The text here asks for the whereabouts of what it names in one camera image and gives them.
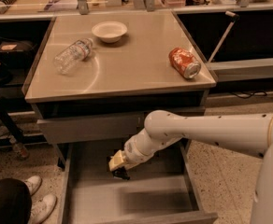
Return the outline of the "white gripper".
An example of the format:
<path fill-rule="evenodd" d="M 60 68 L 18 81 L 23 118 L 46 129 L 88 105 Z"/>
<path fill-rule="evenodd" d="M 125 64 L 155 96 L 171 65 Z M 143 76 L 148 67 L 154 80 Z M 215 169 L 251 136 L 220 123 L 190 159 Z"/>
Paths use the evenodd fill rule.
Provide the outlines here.
<path fill-rule="evenodd" d="M 142 154 L 137 149 L 137 142 L 134 137 L 131 137 L 125 143 L 123 151 L 118 150 L 109 161 L 108 167 L 111 172 L 123 166 L 126 170 L 132 169 L 149 159 L 149 156 Z"/>

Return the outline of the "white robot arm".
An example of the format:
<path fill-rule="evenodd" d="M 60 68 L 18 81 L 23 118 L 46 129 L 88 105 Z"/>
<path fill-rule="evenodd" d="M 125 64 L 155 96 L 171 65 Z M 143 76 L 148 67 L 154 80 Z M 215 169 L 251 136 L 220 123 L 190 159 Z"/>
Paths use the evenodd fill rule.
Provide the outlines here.
<path fill-rule="evenodd" d="M 182 138 L 240 153 L 262 154 L 250 224 L 273 224 L 273 113 L 183 117 L 153 111 L 145 118 L 144 128 L 112 156 L 109 170 L 129 170 Z"/>

